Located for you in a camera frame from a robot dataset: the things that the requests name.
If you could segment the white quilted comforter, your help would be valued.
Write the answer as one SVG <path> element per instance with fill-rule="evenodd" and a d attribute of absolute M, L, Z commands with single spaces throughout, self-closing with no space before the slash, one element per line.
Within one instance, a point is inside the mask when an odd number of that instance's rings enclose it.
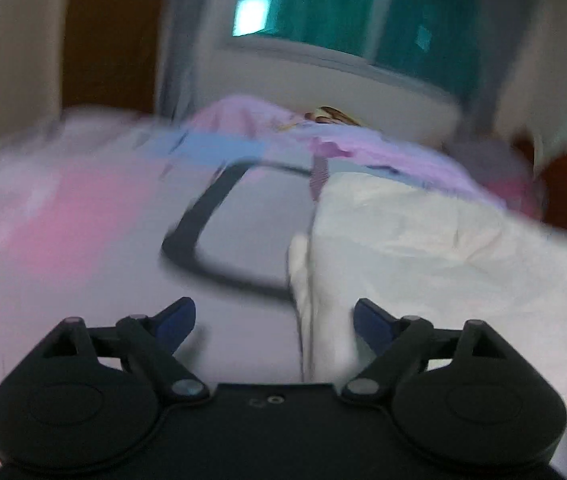
<path fill-rule="evenodd" d="M 367 364 L 352 315 L 367 298 L 442 328 L 489 323 L 567 404 L 567 233 L 344 172 L 323 187 L 309 231 L 294 236 L 288 268 L 308 382 L 344 382 Z"/>

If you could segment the stack of folded clothes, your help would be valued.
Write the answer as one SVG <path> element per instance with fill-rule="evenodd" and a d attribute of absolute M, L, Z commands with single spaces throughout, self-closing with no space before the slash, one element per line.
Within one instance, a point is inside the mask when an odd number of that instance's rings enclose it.
<path fill-rule="evenodd" d="M 465 168 L 472 179 L 501 198 L 508 209 L 534 220 L 544 212 L 544 190 L 533 166 L 520 152 L 495 138 L 449 140 L 444 153 Z"/>

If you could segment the patterned pink blue bedsheet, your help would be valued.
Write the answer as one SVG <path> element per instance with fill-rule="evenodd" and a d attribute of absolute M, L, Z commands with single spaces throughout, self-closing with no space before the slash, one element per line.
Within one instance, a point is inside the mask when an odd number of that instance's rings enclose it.
<path fill-rule="evenodd" d="M 182 297 L 196 322 L 175 356 L 203 382 L 308 382 L 288 263 L 323 190 L 312 169 L 305 148 L 118 110 L 0 146 L 0 382 L 64 318 L 109 326 Z M 327 182 L 344 172 L 420 188 L 343 160 Z M 553 466 L 567 476 L 567 433 Z"/>

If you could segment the pink blanket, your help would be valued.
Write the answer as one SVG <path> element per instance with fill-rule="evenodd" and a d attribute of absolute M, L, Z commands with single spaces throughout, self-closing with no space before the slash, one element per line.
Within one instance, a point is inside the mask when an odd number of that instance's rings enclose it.
<path fill-rule="evenodd" d="M 327 182 L 330 162 L 343 160 L 420 188 L 503 209 L 505 202 L 475 182 L 451 158 L 419 144 L 384 139 L 376 130 L 343 122 L 313 122 L 274 103 L 234 94 L 194 113 L 182 124 L 197 133 L 228 134 L 305 148 L 312 155 L 311 190 Z"/>

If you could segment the yellow brown plush toy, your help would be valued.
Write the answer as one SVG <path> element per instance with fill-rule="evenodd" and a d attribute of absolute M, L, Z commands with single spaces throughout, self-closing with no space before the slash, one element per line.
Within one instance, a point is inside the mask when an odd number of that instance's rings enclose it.
<path fill-rule="evenodd" d="M 355 118 L 345 114 L 338 108 L 331 106 L 320 106 L 304 115 L 306 120 L 317 122 L 317 124 L 334 124 L 352 127 L 362 127 L 363 124 Z"/>

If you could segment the brown wooden door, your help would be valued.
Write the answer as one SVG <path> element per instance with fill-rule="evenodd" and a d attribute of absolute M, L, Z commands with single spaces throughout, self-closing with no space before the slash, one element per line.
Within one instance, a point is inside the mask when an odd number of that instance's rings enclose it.
<path fill-rule="evenodd" d="M 68 0 L 61 103 L 150 114 L 163 0 Z"/>

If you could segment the window with green shutters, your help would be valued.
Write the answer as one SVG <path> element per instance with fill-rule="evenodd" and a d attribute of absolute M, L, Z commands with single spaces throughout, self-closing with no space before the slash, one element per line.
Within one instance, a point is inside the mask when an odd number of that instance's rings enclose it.
<path fill-rule="evenodd" d="M 397 75 L 466 103 L 480 0 L 230 0 L 229 44 L 348 72 Z"/>

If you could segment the grey curtain left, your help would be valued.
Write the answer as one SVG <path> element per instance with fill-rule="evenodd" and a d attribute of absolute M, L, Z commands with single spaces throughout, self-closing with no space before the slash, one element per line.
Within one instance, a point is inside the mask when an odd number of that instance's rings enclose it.
<path fill-rule="evenodd" d="M 236 0 L 163 0 L 154 112 L 182 122 L 198 107 L 198 69 L 228 39 Z"/>

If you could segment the grey curtain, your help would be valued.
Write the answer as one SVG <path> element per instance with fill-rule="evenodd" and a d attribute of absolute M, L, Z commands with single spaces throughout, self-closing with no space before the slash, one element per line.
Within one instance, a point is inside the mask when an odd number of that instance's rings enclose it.
<path fill-rule="evenodd" d="M 538 1 L 481 0 L 479 81 L 462 117 L 462 126 L 471 136 L 493 128 L 501 94 L 532 26 Z"/>
<path fill-rule="evenodd" d="M 236 0 L 163 0 L 154 112 L 182 122 L 198 107 L 198 69 L 228 39 Z"/>

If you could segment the grey curtain right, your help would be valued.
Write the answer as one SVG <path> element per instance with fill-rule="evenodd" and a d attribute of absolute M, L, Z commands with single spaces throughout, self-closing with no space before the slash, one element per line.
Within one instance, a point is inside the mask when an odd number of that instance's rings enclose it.
<path fill-rule="evenodd" d="M 479 81 L 462 117 L 462 126 L 471 136 L 493 128 L 501 94 L 532 26 L 538 1 L 481 0 Z"/>

